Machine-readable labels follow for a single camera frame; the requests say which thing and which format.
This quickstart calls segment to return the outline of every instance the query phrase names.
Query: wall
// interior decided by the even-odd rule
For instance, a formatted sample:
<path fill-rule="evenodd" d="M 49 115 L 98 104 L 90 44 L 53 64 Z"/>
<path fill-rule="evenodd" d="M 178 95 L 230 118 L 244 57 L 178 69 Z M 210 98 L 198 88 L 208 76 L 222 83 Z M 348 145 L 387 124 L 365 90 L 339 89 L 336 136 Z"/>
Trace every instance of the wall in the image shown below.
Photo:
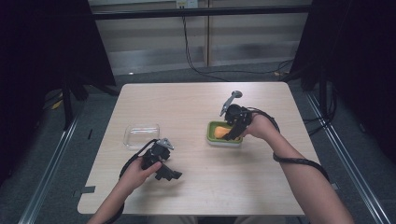
<path fill-rule="evenodd" d="M 198 1 L 199 7 L 294 6 L 310 3 L 311 0 Z M 90 4 L 92 12 L 176 8 L 176 1 L 130 0 L 127 3 L 127 0 L 114 0 L 110 5 L 109 1 L 91 0 Z M 293 58 L 306 16 L 300 13 L 186 18 L 193 64 L 201 67 L 279 62 Z M 98 21 L 97 26 L 115 75 L 188 67 L 181 18 Z"/>

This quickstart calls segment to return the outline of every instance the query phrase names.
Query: orange food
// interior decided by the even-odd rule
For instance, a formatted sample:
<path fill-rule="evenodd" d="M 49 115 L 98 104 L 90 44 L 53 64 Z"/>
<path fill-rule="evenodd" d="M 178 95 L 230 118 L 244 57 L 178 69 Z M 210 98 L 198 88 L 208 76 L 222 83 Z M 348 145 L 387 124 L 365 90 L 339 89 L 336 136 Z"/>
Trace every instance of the orange food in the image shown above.
<path fill-rule="evenodd" d="M 216 138 L 222 138 L 224 134 L 229 133 L 231 129 L 224 128 L 224 127 L 216 127 L 214 131 L 214 135 Z"/>

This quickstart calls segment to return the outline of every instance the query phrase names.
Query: black device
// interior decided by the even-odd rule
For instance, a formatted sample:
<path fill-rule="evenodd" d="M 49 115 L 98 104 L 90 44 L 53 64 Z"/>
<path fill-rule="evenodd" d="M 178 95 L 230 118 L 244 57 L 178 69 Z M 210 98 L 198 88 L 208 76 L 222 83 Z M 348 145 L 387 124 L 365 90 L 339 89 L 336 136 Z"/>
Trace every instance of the black device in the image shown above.
<path fill-rule="evenodd" d="M 150 144 L 152 144 L 152 147 L 146 151 L 145 154 L 143 154 L 143 165 L 142 169 L 146 170 L 148 169 L 152 164 L 154 164 L 157 161 L 163 162 L 169 159 L 170 157 L 170 151 L 169 149 L 173 150 L 174 147 L 171 145 L 169 140 L 167 138 L 163 139 L 153 139 L 149 141 L 142 149 L 140 149 L 137 153 L 135 153 L 131 159 L 129 159 L 125 165 L 122 167 L 122 170 L 120 172 L 120 178 L 122 177 L 123 173 L 125 170 L 128 168 L 128 166 L 139 157 L 139 154 L 146 149 Z M 171 179 L 179 179 L 182 175 L 181 172 L 178 171 L 173 171 L 169 167 L 167 167 L 165 164 L 161 166 L 161 168 L 156 172 L 155 178 L 158 180 L 161 180 L 162 178 L 167 179 L 170 181 Z"/>
<path fill-rule="evenodd" d="M 231 130 L 222 137 L 223 139 L 228 141 L 239 137 L 251 123 L 253 113 L 258 113 L 268 118 L 279 131 L 275 119 L 260 109 L 231 104 L 234 98 L 240 98 L 242 95 L 241 91 L 233 91 L 231 97 L 228 98 L 221 109 L 220 116 L 225 113 L 224 119 L 228 125 L 232 126 Z"/>

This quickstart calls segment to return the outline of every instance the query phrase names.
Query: table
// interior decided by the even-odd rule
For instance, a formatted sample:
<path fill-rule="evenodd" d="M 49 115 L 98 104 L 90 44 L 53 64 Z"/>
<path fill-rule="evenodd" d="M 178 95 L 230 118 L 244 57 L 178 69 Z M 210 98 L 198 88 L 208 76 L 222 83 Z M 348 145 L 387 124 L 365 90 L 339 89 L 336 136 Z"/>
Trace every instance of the table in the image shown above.
<path fill-rule="evenodd" d="M 271 148 L 247 136 L 241 147 L 213 147 L 205 139 L 207 124 L 223 120 L 219 112 L 232 91 L 233 103 L 257 107 L 276 119 L 281 133 L 309 160 L 318 162 L 290 89 L 283 82 L 156 83 L 123 86 L 78 211 L 93 214 L 118 181 L 120 169 L 135 151 L 122 143 L 131 123 L 158 123 L 161 138 L 175 150 L 165 162 L 183 173 L 179 180 L 150 176 L 125 202 L 124 214 L 193 216 L 299 216 L 294 199 Z"/>

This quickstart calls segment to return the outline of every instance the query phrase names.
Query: clear plastic container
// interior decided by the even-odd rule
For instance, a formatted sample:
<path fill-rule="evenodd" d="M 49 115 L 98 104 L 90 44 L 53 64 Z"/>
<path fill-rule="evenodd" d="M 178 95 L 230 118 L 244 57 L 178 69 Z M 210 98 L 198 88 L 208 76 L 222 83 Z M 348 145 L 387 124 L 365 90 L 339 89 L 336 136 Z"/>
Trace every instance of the clear plastic container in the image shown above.
<path fill-rule="evenodd" d="M 160 138 L 158 124 L 131 124 L 125 130 L 123 144 L 127 149 L 141 149 L 152 139 Z"/>

